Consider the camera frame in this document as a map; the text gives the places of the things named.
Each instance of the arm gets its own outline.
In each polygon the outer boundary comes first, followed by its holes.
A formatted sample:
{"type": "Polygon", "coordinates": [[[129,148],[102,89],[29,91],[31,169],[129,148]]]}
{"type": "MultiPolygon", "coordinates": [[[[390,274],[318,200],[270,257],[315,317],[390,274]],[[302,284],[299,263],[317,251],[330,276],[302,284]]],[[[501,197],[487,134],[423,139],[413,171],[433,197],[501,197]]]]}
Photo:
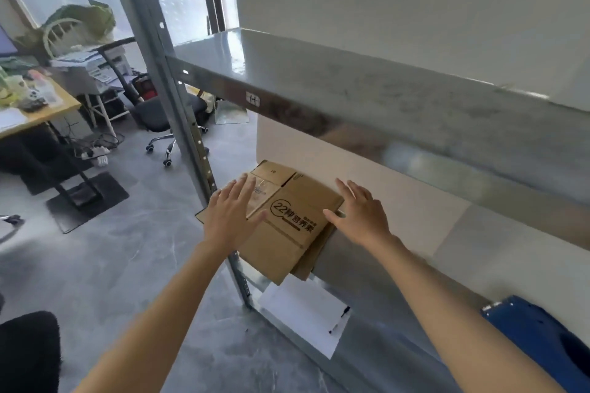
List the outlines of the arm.
{"type": "Polygon", "coordinates": [[[246,219],[255,178],[230,182],[210,199],[205,239],[164,290],[80,383],[75,393],[159,392],[203,293],[224,259],[264,220],[246,219]]]}
{"type": "Polygon", "coordinates": [[[387,270],[426,334],[466,393],[564,393],[539,365],[475,310],[456,298],[402,241],[389,232],[378,200],[352,181],[336,179],[346,218],[324,210],[350,240],[387,270]]]}

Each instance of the tile floor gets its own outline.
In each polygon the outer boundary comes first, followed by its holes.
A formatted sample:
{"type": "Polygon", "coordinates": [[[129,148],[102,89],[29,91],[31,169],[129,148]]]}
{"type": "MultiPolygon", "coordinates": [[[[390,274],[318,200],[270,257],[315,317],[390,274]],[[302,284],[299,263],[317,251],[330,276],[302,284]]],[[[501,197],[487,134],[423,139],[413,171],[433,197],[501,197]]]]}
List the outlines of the tile floor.
{"type": "MultiPolygon", "coordinates": [[[[255,116],[249,124],[212,125],[204,141],[216,181],[225,184],[255,165],[255,116]]],[[[109,156],[108,170],[129,199],[63,235],[44,201],[20,178],[0,173],[0,212],[18,213],[26,224],[0,244],[0,322],[49,310],[60,323],[63,373],[60,392],[70,392],[134,315],[157,295],[203,235],[193,214],[200,202],[179,151],[162,165],[166,143],[153,154],[154,135],[131,118],[116,123],[126,136],[109,156]]],[[[75,177],[66,188],[78,184],[75,177]]],[[[6,229],[0,229],[0,236],[6,229]]],[[[225,266],[211,282],[165,392],[342,392],[260,315],[241,307],[225,266]]]]}

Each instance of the computer screen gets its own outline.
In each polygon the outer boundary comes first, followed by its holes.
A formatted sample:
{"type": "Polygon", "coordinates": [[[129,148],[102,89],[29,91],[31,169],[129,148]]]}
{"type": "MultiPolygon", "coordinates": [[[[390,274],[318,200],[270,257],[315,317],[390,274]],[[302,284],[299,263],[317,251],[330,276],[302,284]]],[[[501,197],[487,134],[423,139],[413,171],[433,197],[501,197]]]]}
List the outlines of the computer screen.
{"type": "Polygon", "coordinates": [[[14,56],[18,53],[17,48],[12,43],[4,28],[0,26],[0,57],[14,56]]]}

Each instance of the forearm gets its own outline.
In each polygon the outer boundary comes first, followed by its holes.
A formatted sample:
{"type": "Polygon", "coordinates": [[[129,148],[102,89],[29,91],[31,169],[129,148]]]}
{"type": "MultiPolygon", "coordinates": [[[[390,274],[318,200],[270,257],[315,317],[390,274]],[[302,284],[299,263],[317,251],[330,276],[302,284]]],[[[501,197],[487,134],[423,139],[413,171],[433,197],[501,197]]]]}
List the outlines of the forearm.
{"type": "Polygon", "coordinates": [[[539,365],[456,298],[396,239],[374,246],[372,253],[401,290],[464,392],[563,393],[539,365]]]}
{"type": "Polygon", "coordinates": [[[201,242],[130,329],[105,353],[76,393],[159,392],[225,255],[201,242]]]}

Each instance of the flattened cardboard box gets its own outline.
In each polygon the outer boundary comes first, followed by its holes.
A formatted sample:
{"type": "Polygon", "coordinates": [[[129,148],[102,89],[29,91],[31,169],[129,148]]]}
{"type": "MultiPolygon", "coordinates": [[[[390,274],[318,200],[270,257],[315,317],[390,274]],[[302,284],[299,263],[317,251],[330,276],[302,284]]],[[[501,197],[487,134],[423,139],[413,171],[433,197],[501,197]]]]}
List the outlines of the flattened cardboard box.
{"type": "MultiPolygon", "coordinates": [[[[321,211],[336,211],[343,198],[311,177],[272,161],[260,163],[251,176],[257,183],[246,217],[261,208],[269,214],[240,247],[240,257],[275,284],[281,284],[289,272],[306,280],[334,228],[321,211]]],[[[202,222],[204,214],[205,210],[199,212],[197,219],[202,222]]]]}

